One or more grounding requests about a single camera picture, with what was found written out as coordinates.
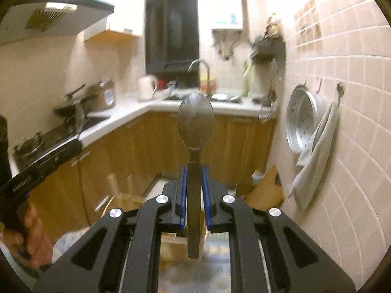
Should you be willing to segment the person's left hand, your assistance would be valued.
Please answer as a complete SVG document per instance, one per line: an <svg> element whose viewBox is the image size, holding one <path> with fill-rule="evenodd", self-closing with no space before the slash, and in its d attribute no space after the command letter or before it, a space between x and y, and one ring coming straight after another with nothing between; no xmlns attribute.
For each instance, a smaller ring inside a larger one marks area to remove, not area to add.
<svg viewBox="0 0 391 293"><path fill-rule="evenodd" d="M26 235L23 236L18 231L5 228L1 232L1 241L21 265L38 270L51 263L53 245L37 216L36 208L29 200L26 204L22 219Z"/></svg>

